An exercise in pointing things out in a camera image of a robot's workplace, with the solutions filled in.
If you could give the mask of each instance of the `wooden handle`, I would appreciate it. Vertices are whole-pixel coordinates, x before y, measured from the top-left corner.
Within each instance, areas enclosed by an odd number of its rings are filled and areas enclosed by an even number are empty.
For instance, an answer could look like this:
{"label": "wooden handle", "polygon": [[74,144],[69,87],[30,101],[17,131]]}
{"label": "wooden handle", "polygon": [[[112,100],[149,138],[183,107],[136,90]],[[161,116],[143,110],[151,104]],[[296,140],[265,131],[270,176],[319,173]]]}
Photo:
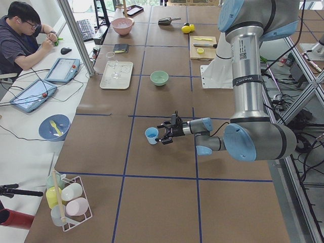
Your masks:
{"label": "wooden handle", "polygon": [[126,7],[126,0],[123,0],[123,6],[124,6],[124,14],[125,14],[125,18],[128,18],[128,14],[127,14],[127,7]]}
{"label": "wooden handle", "polygon": [[59,186],[57,184],[56,171],[55,170],[52,171],[52,177],[53,177],[53,182],[54,182],[54,187],[55,187],[55,193],[56,193],[57,202],[58,202],[59,208],[60,208],[61,220],[62,220],[63,223],[65,223],[66,222],[66,218],[65,218],[65,214],[64,214],[64,208],[63,208],[63,204],[62,204],[62,198],[61,198]]}

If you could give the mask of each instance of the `blue joint cap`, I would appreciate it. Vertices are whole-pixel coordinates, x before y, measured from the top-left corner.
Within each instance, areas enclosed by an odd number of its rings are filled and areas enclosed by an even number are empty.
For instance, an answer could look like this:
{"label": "blue joint cap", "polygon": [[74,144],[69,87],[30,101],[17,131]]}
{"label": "blue joint cap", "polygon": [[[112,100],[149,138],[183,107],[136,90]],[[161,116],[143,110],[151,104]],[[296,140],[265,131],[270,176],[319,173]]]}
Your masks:
{"label": "blue joint cap", "polygon": [[197,154],[199,156],[200,155],[211,155],[213,153],[213,151],[210,148],[205,147],[205,146],[200,146],[200,145],[196,146],[196,150],[197,150]]}
{"label": "blue joint cap", "polygon": [[206,129],[211,132],[213,130],[213,124],[212,124],[212,120],[209,117],[205,117],[202,119],[202,123],[204,124],[204,126],[206,127]]}
{"label": "blue joint cap", "polygon": [[226,0],[218,18],[218,29],[227,31],[237,18],[245,0]]}
{"label": "blue joint cap", "polygon": [[229,124],[224,131],[224,144],[236,160],[255,161],[257,152],[247,131],[238,124]]}
{"label": "blue joint cap", "polygon": [[293,33],[295,33],[297,26],[298,26],[298,21],[287,24],[283,27],[280,27],[278,29],[275,29],[271,32],[264,34],[263,36],[260,37],[260,41],[267,42],[267,41],[273,41],[275,39],[281,39],[290,36]]}

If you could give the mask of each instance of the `white plate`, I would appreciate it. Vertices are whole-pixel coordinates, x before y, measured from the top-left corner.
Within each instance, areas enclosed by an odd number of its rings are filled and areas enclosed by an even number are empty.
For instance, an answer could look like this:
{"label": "white plate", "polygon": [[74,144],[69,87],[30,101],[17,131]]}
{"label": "white plate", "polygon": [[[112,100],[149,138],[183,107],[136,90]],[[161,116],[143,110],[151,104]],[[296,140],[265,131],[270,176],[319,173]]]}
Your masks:
{"label": "white plate", "polygon": [[[108,62],[103,72],[100,88],[125,90],[130,86],[133,70],[132,62],[118,62],[115,69],[108,65]],[[116,71],[120,74],[119,78],[112,78],[111,75]]]}

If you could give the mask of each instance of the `bowl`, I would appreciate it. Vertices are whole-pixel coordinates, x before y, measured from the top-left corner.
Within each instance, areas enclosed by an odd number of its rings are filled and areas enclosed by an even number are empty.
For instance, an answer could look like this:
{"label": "bowl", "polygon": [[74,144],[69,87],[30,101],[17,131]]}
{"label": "bowl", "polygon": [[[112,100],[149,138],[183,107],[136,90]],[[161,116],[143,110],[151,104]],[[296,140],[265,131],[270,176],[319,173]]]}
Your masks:
{"label": "bowl", "polygon": [[162,86],[165,85],[169,79],[169,75],[164,71],[155,71],[151,73],[151,81],[156,86]]}
{"label": "bowl", "polygon": [[126,35],[131,31],[134,22],[129,18],[118,18],[114,19],[111,25],[118,34]]}
{"label": "bowl", "polygon": [[[59,131],[56,131],[56,129],[51,125],[51,120],[56,124]],[[40,124],[38,133],[47,141],[63,141],[69,131],[70,125],[71,123],[67,116],[62,114],[52,115]]]}

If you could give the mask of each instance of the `keyboard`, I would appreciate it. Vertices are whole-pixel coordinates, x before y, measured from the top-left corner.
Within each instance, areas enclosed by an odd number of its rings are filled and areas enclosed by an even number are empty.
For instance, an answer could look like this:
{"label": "keyboard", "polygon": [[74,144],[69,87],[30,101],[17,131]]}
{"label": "keyboard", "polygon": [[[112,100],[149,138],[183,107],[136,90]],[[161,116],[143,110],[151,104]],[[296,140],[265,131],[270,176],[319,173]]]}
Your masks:
{"label": "keyboard", "polygon": [[78,20],[77,26],[82,34],[83,41],[88,42],[93,40],[93,36],[96,34],[95,28],[90,23],[89,19]]}

